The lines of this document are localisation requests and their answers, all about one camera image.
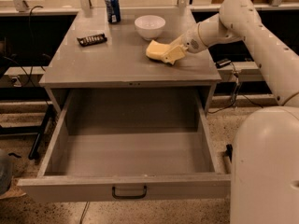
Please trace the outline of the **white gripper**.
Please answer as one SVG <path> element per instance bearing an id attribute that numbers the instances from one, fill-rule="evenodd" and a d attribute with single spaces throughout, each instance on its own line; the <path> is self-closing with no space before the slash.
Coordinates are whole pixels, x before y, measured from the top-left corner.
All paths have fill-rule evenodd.
<path id="1" fill-rule="evenodd" d="M 162 54 L 161 61 L 174 65 L 177 60 L 190 53 L 199 53 L 206 49 L 206 45 L 199 34 L 199 24 L 195 24 L 185 34 L 173 40 Z"/>

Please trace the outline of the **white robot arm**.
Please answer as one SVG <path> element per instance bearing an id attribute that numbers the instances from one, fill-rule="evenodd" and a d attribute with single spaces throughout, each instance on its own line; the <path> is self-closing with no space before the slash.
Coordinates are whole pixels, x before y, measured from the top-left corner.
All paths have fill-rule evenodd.
<path id="1" fill-rule="evenodd" d="M 270 32 L 250 0 L 224 0 L 218 18 L 169 44 L 170 63 L 233 40 L 244 43 L 275 106 L 249 115 L 235 134 L 230 224 L 299 224 L 299 57 Z"/>

